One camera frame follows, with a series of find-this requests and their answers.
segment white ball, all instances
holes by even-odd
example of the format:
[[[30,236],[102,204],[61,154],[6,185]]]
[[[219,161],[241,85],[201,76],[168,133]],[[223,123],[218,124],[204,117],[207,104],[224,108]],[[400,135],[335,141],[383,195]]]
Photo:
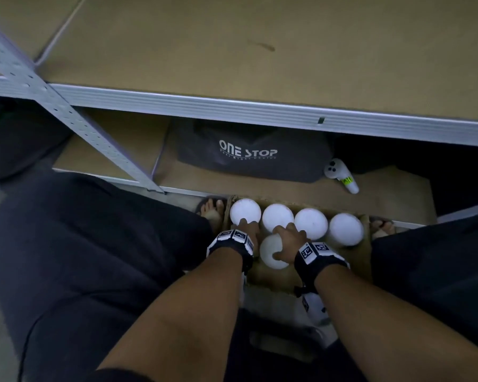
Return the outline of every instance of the white ball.
[[[241,219],[247,222],[259,222],[262,217],[261,207],[252,199],[243,198],[236,201],[230,208],[230,219],[235,225],[239,225]]]
[[[288,266],[287,263],[281,260],[273,259],[273,253],[281,252],[283,244],[279,234],[272,234],[266,238],[261,244],[261,259],[270,268],[274,270],[282,270]]]
[[[273,229],[281,225],[284,228],[289,223],[294,222],[294,214],[283,204],[269,205],[262,215],[262,223],[269,233],[273,233]]]
[[[328,219],[317,209],[306,208],[300,210],[294,218],[294,224],[298,231],[305,231],[310,240],[318,240],[328,230]]]
[[[345,246],[357,245],[363,240],[363,224],[349,213],[339,213],[329,223],[329,236]]]

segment black bag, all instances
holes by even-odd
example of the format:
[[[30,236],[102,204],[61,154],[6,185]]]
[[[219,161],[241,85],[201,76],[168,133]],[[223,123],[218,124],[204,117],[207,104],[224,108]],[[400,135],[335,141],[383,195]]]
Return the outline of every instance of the black bag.
[[[175,118],[178,159],[209,170],[315,182],[332,152],[325,132]]]

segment concrete floor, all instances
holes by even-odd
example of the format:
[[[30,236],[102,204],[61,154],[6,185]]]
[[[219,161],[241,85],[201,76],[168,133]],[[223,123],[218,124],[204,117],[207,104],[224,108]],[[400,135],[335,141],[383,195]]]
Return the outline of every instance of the concrete floor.
[[[194,211],[195,207],[201,200],[200,197],[185,196],[183,194],[161,194],[148,192],[143,188],[135,186],[118,186],[130,192],[135,192],[190,211]],[[2,189],[8,191],[9,188],[8,185],[0,186],[0,202],[6,197],[6,193],[2,191]],[[256,287],[247,287],[245,294],[245,308],[263,318],[297,327],[311,325],[301,302],[293,296],[279,293],[274,294],[269,290]],[[336,339],[336,332],[331,325],[328,325],[322,327],[320,337],[324,344],[329,345]],[[252,336],[251,342],[256,347],[264,350],[293,356],[302,361],[310,360],[311,358],[309,358],[309,355],[304,351],[301,351],[297,346],[276,337],[256,335],[255,337]],[[18,361],[14,354],[13,346],[8,337],[3,323],[2,314],[0,312],[0,382],[13,382],[16,380],[17,367]]]

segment wrist strap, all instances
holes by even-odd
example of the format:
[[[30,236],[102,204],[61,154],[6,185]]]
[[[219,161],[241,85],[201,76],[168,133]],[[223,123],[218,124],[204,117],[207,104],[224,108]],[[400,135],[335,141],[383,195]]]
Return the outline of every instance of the wrist strap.
[[[340,264],[350,268],[349,263],[338,253],[323,242],[307,242],[299,248],[294,260],[294,268],[304,283],[302,293],[314,292],[315,278],[321,271],[331,264]]]
[[[231,229],[221,232],[207,247],[207,256],[218,248],[232,248],[242,256],[242,271],[246,274],[253,265],[253,243],[243,231]]]

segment cardboard tray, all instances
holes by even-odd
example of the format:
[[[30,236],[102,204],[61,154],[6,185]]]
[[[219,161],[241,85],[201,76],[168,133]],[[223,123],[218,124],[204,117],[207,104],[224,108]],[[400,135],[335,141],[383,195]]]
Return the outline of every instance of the cardboard tray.
[[[246,197],[246,196],[231,196],[227,201],[227,206],[225,208],[225,216],[223,219],[223,228],[222,230],[229,230],[231,228],[232,221],[230,220],[230,208],[232,205],[239,199],[249,198],[253,199],[260,205],[262,212],[271,204],[284,204],[296,215],[301,209],[304,208],[314,208],[320,210],[328,221],[331,220],[339,211],[332,209],[324,209],[318,206],[312,206],[307,204],[295,204],[286,201],[277,201],[274,199],[265,199],[265,198],[255,198],[255,197]],[[372,271],[370,269],[370,253],[372,251],[372,245],[370,243],[370,220],[369,216],[366,214],[354,214],[361,223],[365,230],[365,236],[363,240],[356,246],[353,247],[344,247],[344,248],[335,248],[333,249],[342,255],[351,265],[351,270],[361,276],[363,279],[371,282],[372,281]],[[260,245],[263,239],[267,236],[267,233],[261,230],[261,236],[259,237],[258,244]],[[264,264],[258,252],[255,256],[253,262],[253,267],[248,272],[248,284],[261,286],[269,288],[272,291],[281,291],[293,294],[295,286],[302,286],[301,279],[294,269],[293,265],[289,265],[287,268],[282,270],[274,270],[269,268]]]

